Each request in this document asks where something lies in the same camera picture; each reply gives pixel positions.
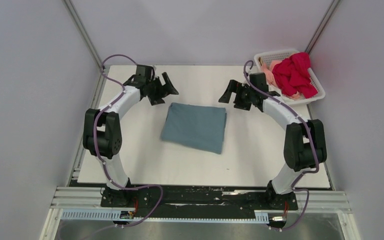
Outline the blue-grey t-shirt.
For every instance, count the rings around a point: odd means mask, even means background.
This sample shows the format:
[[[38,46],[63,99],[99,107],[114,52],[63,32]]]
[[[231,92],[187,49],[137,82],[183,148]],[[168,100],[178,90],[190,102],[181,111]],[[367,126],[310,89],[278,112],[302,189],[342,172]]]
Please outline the blue-grey t-shirt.
[[[227,110],[224,107],[170,104],[160,138],[165,142],[221,154]]]

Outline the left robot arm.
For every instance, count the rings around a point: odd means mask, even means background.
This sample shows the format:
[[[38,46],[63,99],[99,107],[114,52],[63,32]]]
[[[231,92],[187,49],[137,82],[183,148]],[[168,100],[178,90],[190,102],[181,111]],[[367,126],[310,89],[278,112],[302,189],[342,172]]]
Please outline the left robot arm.
[[[120,92],[107,104],[85,112],[82,144],[96,157],[106,179],[101,205],[127,207],[138,187],[131,186],[120,158],[123,143],[120,121],[143,98],[155,106],[163,104],[165,97],[179,92],[166,72],[157,76],[150,65],[137,65],[135,73],[124,83],[115,79],[111,81],[120,85]]]

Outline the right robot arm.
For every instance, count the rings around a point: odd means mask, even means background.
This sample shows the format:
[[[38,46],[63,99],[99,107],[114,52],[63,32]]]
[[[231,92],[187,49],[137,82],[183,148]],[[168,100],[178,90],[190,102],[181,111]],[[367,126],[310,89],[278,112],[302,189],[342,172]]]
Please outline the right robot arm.
[[[270,91],[264,73],[246,73],[245,78],[246,83],[231,79],[218,101],[227,104],[235,94],[234,108],[248,111],[255,106],[285,131],[285,164],[257,201],[269,210],[292,207],[297,183],[304,175],[317,173],[327,160],[324,125],[318,119],[299,115],[278,92]]]

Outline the pink t-shirt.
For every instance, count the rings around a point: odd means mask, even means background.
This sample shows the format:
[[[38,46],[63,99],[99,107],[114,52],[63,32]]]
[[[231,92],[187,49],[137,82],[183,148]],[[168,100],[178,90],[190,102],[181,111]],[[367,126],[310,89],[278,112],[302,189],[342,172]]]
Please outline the pink t-shirt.
[[[258,59],[258,62],[260,63],[261,67],[260,70],[265,74],[266,81],[269,85],[272,85],[274,87],[278,87],[277,82],[275,80],[275,76],[273,74],[274,67],[278,64],[280,64],[281,60],[273,60],[269,65],[267,65],[266,62],[263,61],[263,59],[260,57]]]

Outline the white plastic laundry basket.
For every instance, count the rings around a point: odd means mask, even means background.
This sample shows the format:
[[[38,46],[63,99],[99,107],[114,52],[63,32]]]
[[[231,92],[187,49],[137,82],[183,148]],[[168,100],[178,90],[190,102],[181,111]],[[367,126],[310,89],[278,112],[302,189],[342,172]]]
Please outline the white plastic laundry basket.
[[[295,49],[266,51],[256,54],[254,62],[265,74],[268,89],[278,92],[290,106],[307,105],[326,96],[308,53]]]

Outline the white t-shirt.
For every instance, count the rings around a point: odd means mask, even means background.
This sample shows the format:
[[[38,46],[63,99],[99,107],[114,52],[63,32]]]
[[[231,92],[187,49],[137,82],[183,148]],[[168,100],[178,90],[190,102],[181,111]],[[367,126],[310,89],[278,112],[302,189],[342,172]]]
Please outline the white t-shirt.
[[[282,91],[281,91],[279,88],[275,87],[274,90],[280,95],[280,97],[281,97],[285,102],[294,102],[294,101],[295,101],[295,99],[292,99],[292,98],[290,98],[290,97],[287,96],[287,95],[284,95],[284,94],[282,93]]]

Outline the red t-shirt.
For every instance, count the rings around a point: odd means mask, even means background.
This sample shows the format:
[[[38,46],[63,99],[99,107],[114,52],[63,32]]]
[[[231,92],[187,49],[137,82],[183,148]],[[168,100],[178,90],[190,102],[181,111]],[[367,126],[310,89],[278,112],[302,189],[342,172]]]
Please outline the red t-shirt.
[[[272,71],[277,87],[294,100],[314,97],[318,90],[312,85],[310,67],[310,56],[305,52],[294,53],[283,59]]]

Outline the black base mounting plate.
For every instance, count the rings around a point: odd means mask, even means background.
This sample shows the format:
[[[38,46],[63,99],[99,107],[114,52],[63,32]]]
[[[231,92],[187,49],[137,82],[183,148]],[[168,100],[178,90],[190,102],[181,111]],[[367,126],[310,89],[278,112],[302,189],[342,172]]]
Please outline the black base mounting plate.
[[[280,210],[268,209],[258,202],[266,187],[192,186],[192,185],[134,185],[128,206],[102,206],[104,208],[132,208],[136,217],[185,219],[252,219],[255,211],[295,211],[293,206]]]

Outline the aluminium frame rail left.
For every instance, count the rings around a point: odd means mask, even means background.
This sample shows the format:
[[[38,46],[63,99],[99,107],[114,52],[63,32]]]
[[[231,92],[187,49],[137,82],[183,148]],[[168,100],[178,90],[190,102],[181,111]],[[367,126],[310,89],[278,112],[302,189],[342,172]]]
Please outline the aluminium frame rail left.
[[[102,57],[93,43],[93,38],[86,28],[79,8],[73,0],[62,0],[66,15],[70,19],[68,25],[74,29],[74,37],[70,40],[73,45],[70,53],[66,57],[69,62],[65,64],[69,72],[65,74],[67,94],[64,98],[64,107],[60,112],[64,113],[67,120],[67,128],[64,133],[67,136],[61,138],[64,141],[64,147],[68,147],[70,152],[62,159],[64,176],[68,181],[71,180],[75,168],[80,165],[83,156],[83,129],[84,117],[87,109],[97,103],[99,88],[103,86],[101,77]]]

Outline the aluminium frame rail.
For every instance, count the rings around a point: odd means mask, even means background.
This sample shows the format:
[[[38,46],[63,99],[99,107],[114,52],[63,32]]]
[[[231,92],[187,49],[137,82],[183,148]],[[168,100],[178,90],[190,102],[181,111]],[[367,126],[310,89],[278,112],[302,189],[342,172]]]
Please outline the aluminium frame rail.
[[[87,109],[97,103],[99,88],[103,86],[101,77],[102,57],[93,43],[93,38],[86,28],[79,8],[73,0],[62,0],[66,15],[70,19],[68,25],[74,29],[74,37],[70,40],[73,45],[70,53],[66,57],[69,62],[65,64],[69,72],[65,74],[67,94],[64,98],[64,107],[60,112],[64,113],[67,120],[67,128],[64,133],[67,136],[61,138],[64,141],[64,147],[68,147],[70,152],[62,159],[64,176],[68,181],[71,180],[75,168],[80,165],[83,156],[83,129],[84,117]]]
[[[320,23],[318,24],[314,34],[312,35],[309,43],[307,44],[307,46],[305,48],[305,52],[308,53],[309,55],[311,54],[311,52],[315,48],[318,40],[322,36],[324,30],[328,26],[329,22],[333,18],[336,10],[338,9],[338,7],[340,6],[341,3],[342,3],[342,0],[332,0],[330,2],[326,12],[324,13]]]

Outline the aluminium frame rail right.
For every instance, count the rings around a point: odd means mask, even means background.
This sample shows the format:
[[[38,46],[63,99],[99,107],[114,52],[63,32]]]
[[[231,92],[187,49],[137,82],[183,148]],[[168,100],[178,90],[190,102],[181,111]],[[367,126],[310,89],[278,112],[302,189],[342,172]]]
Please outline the aluminium frame rail right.
[[[332,0],[330,2],[326,12],[324,13],[320,23],[318,24],[314,34],[312,35],[309,43],[307,44],[307,46],[305,48],[305,52],[308,53],[309,55],[311,54],[311,52],[315,48],[318,40],[322,36],[324,30],[328,26],[329,22],[333,18],[336,10],[338,9],[338,7],[340,6],[341,3],[342,3],[342,0]]]

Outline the aluminium front frame beam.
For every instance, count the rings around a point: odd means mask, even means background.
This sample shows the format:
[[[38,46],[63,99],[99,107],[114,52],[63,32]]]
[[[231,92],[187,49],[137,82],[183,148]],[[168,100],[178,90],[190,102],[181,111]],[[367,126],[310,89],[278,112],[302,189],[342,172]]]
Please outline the aluminium front frame beam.
[[[57,187],[50,204],[51,209],[99,209],[101,187]],[[353,211],[343,191],[311,190],[307,213],[345,213]]]

